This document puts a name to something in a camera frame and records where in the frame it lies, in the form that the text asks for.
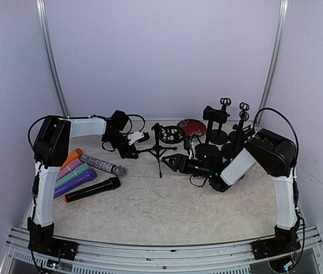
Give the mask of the glitter microphone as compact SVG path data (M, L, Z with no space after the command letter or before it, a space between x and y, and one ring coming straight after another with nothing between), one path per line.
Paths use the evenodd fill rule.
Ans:
M124 166L117 166L116 164L83 154L80 161L88 164L91 167L99 169L109 174L113 174L119 178L124 178L127 175L127 170Z

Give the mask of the black tripod microphone stand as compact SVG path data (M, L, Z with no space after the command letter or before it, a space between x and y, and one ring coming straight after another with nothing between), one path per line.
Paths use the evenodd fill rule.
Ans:
M183 141L184 133L178 126L162 126L159 123L155 123L151 130L154 132L155 144L151 148L138 150L137 153L141 154L144 152L150 153L158 162L159 177L162 178L161 170L161 157L168 150L177 150L173 144L178 144Z

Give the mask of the black microphone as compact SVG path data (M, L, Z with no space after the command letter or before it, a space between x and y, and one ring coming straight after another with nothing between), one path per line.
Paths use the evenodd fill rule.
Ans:
M102 192L115 190L121 186L121 182L118 177L112 177L100 183L82 188L78 191L66 194L63 198L66 203L74 202L76 200L84 199L90 196L100 194Z

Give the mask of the purple microphone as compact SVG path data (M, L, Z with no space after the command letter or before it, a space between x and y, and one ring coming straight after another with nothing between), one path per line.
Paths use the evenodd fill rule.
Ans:
M96 171L94 169L89 169L81 175L79 175L78 177L76 177L75 179L70 180L62 186L56 187L54 192L54 198L57 198L84 183L93 181L96 177Z

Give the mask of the teal microphone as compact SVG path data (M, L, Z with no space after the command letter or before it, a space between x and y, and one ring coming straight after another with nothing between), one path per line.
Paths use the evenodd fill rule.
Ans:
M77 178L78 176L81 176L84 172L89 170L90 167L88 164L83 163L80 166L78 166L76 169L71 171L69 174L65 175L61 179L57 180L55 183L55 188L59 188L63 186L64 184L70 182L71 180Z

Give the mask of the black desk stand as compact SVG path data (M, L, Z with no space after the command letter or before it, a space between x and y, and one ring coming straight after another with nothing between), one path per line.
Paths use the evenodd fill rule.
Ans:
M211 131L209 141L215 145L223 145L223 144L226 144L226 142L228 141L228 134L225 131L223 131L223 125L227 122L228 117L230 117L230 115L227 113L227 107L231 105L231 99L221 98L220 104L221 104L221 111L225 113L225 118L221 123L219 123L219 126L217 129L214 129Z

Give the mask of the orange microphone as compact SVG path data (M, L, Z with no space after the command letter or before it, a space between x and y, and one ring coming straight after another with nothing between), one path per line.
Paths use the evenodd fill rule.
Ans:
M71 154L67 157L66 161L61 166L61 170L64 169L71 161L79 159L83 155L83 151L80 148L73 150Z

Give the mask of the pink microphone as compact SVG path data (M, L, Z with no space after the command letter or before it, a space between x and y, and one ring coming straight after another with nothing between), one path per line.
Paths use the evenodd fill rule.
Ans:
M79 158L72 160L71 162L68 163L68 165L66 165L63 169L59 171L57 180L60 180L61 178L69 174L71 171L76 169L81 164L82 162L79 160Z

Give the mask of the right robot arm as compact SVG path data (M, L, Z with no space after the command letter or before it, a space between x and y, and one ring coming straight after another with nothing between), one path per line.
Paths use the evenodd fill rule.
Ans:
M226 162L210 155L197 160L183 154L164 156L162 161L174 172L204 178L218 192L227 191L255 166L264 170L274 186L277 220L272 238L251 244L258 260L301 248L297 235L302 220L298 208L297 156L297 142L261 129L244 141L237 155Z

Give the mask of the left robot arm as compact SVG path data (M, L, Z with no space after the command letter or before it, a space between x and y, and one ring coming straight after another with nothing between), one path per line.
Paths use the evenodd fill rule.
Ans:
M74 260L78 243L54 237L53 199L55 181L68 157L69 141L82 136L101 136L119 151L122 158L134 158L136 149L121 133L129 116L116 110L111 117L99 115L65 117L48 115L40 118L42 125L31 144L35 160L32 188L32 213L27 219L30 233L28 249L58 259Z

